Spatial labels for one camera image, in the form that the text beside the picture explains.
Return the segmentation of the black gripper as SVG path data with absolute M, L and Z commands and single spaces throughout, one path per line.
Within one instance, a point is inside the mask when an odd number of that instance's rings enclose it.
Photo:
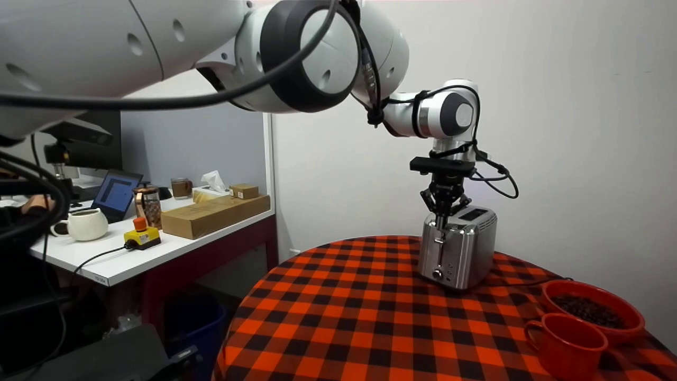
M 436 214 L 436 243 L 443 243 L 443 214 L 456 214 L 469 204 L 464 180 L 472 176 L 467 160 L 415 156 L 410 169 L 430 176 L 430 187 L 421 193 L 423 204 Z

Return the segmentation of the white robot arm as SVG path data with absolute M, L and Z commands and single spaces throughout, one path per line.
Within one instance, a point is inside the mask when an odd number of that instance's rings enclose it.
M 439 230 L 467 205 L 480 97 L 465 82 L 404 93 L 407 43 L 370 0 L 0 0 L 0 139 L 89 110 L 235 104 L 317 113 L 355 97 L 412 160 Z

